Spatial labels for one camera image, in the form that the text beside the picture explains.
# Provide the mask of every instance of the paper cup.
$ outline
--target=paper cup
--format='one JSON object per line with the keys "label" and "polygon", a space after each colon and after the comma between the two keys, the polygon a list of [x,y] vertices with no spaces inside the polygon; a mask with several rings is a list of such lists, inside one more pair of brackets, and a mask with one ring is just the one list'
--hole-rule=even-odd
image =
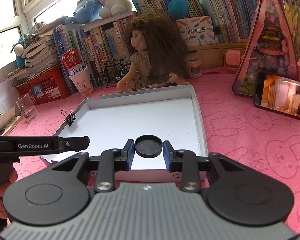
{"label": "paper cup", "polygon": [[69,78],[72,80],[76,88],[79,90],[80,94],[82,96],[88,96],[93,93],[93,86],[90,80],[88,68],[85,67],[83,70],[81,70],[79,73],[69,76]]}

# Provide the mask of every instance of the bolt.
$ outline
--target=bolt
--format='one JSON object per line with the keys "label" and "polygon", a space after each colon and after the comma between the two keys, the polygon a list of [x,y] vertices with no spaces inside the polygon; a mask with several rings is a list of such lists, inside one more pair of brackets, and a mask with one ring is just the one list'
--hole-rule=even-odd
{"label": "bolt", "polygon": [[144,186],[143,189],[146,191],[150,191],[152,189],[152,187],[150,185],[147,185],[147,186]]}
{"label": "bolt", "polygon": [[112,187],[112,184],[110,182],[106,182],[106,181],[100,182],[97,185],[98,190],[109,190],[111,187]]}
{"label": "bolt", "polygon": [[196,190],[198,189],[198,186],[199,186],[198,183],[190,181],[187,182],[183,187],[187,190]]}

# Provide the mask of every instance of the red plastic crate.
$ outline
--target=red plastic crate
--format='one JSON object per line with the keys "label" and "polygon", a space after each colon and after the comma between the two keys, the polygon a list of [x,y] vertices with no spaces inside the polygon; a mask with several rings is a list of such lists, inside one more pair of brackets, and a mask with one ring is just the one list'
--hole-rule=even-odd
{"label": "red plastic crate", "polygon": [[70,95],[60,65],[56,65],[51,70],[16,87],[16,89],[21,96],[29,93],[35,105],[64,99]]}

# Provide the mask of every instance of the doll hair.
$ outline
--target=doll hair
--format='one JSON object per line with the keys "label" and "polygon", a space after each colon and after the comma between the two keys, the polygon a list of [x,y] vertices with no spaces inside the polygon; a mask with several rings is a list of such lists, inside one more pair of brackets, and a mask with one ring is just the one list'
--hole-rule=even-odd
{"label": "doll hair", "polygon": [[154,75],[160,68],[181,77],[188,77],[186,71],[186,54],[188,46],[181,37],[176,23],[164,15],[153,13],[141,14],[128,22],[126,43],[131,52],[136,52],[130,43],[132,31],[142,31],[147,44],[150,65]]}

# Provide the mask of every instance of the budweiser can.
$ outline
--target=budweiser can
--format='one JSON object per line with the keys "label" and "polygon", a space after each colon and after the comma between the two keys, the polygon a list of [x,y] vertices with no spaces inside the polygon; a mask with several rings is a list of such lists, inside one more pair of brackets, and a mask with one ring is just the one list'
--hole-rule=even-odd
{"label": "budweiser can", "polygon": [[69,76],[73,76],[85,68],[76,49],[71,49],[62,54],[61,60],[67,69]]}

